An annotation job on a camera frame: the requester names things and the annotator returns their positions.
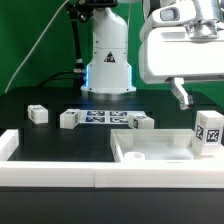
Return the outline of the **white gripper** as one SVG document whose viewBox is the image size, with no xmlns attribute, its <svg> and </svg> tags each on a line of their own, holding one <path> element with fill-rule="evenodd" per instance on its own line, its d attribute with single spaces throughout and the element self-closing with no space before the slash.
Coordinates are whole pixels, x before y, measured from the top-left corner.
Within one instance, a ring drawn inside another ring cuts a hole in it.
<svg viewBox="0 0 224 224">
<path fill-rule="evenodd" d="M 224 76 L 224 31 L 219 31 L 217 39 L 190 39 L 184 27 L 153 29 L 139 49 L 139 69 L 147 84 L 175 77 L 171 91 L 181 110 L 190 109 L 193 97 L 183 88 L 184 79 Z"/>
</svg>

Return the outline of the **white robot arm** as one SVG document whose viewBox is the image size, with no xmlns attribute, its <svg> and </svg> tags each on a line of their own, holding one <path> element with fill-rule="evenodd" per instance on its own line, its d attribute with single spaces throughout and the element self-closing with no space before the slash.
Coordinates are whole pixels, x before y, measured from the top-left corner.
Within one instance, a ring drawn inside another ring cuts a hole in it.
<svg viewBox="0 0 224 224">
<path fill-rule="evenodd" d="M 128 25 L 112 9 L 142 3 L 139 73 L 147 84 L 168 83 L 185 110 L 185 82 L 224 80 L 224 0 L 78 0 L 79 19 L 93 20 L 93 56 L 82 91 L 99 99 L 134 92 L 127 62 Z"/>
</svg>

